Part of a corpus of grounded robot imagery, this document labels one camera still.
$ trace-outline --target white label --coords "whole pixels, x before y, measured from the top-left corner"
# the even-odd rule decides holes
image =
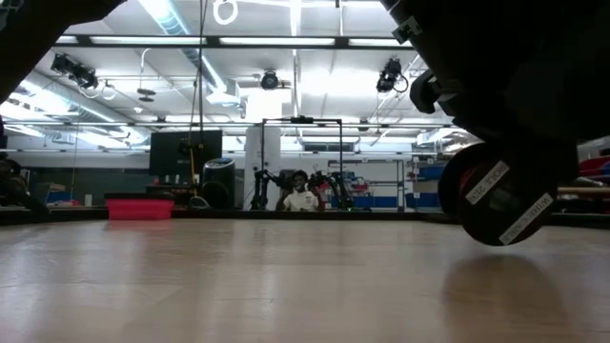
[[[509,245],[523,232],[546,208],[553,204],[553,197],[545,193],[534,203],[517,221],[508,228],[498,239],[502,244]]]
[[[477,185],[466,194],[466,199],[473,205],[497,184],[497,182],[506,174],[510,168],[502,161],[499,161],[488,173],[483,177]]]

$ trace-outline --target metal frame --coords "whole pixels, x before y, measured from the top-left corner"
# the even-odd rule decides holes
[[[412,155],[410,152],[401,152],[396,154]],[[359,161],[359,164],[389,164],[396,162],[396,182],[395,181],[369,181],[370,186],[396,186],[396,209],[400,212],[400,201],[402,201],[402,209],[406,209],[405,204],[405,161],[403,159],[386,159],[386,160],[369,160],[367,162]],[[336,161],[328,161],[328,167],[330,168]]]
[[[78,123],[78,122],[62,122],[62,121],[20,121],[10,120],[4,122],[5,127],[11,125],[32,125],[32,126],[74,126],[74,127],[143,127],[143,128],[198,128],[199,123],[191,122],[168,122],[168,123],[156,123],[156,122],[113,122],[113,123]],[[260,123],[213,123],[204,122],[204,125],[215,127],[215,128],[251,128],[260,126]],[[271,123],[267,124],[269,127],[280,127],[280,128],[326,128],[326,129],[440,129],[440,128],[457,128],[453,124],[342,124],[339,125],[336,121],[330,120],[326,123],[314,123],[314,124],[302,124],[302,123]]]
[[[279,119],[263,119],[260,125],[260,168],[265,169],[265,125],[270,121],[275,122],[288,122],[290,126],[296,125],[295,121],[300,120],[302,117],[292,118],[279,118]],[[305,118],[317,123],[318,126],[326,127],[327,123],[335,123],[339,127],[339,171],[343,175],[343,120],[341,119],[316,119],[316,118]]]
[[[228,43],[223,38],[259,39],[261,43]],[[277,39],[294,39],[301,43],[279,43]],[[128,34],[71,34],[63,35],[56,48],[126,48],[126,49],[282,49],[282,50],[415,50],[410,44],[399,45],[392,37],[346,36],[234,36],[207,35],[199,44],[198,35],[128,35]]]

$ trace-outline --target spotlight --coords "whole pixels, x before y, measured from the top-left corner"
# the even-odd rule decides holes
[[[260,80],[260,87],[265,91],[272,91],[279,86],[279,79],[275,75],[275,71],[265,71],[265,75]]]
[[[377,81],[378,92],[388,92],[394,89],[398,79],[402,77],[402,66],[397,58],[390,58],[383,71],[379,74]]]
[[[71,60],[67,55],[56,54],[51,70],[60,75],[67,75],[68,79],[74,81],[78,87],[85,90],[96,89],[99,86],[99,80],[95,76],[95,69],[87,68]]]
[[[369,120],[367,118],[360,118],[360,124],[369,124]],[[366,132],[369,128],[358,128],[360,132]]]

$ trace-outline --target ceiling beam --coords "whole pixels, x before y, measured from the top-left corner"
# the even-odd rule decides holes
[[[131,49],[282,49],[282,50],[415,50],[389,37],[348,36],[219,36],[208,35],[200,44],[194,35],[64,35],[57,48]]]

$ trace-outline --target red object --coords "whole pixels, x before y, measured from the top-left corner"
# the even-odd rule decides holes
[[[606,163],[610,163],[610,156],[582,161],[579,165],[580,176],[599,176],[602,174],[601,169]]]
[[[173,200],[106,199],[110,220],[172,219]]]
[[[357,192],[365,192],[369,189],[369,185],[353,185],[352,188]]]

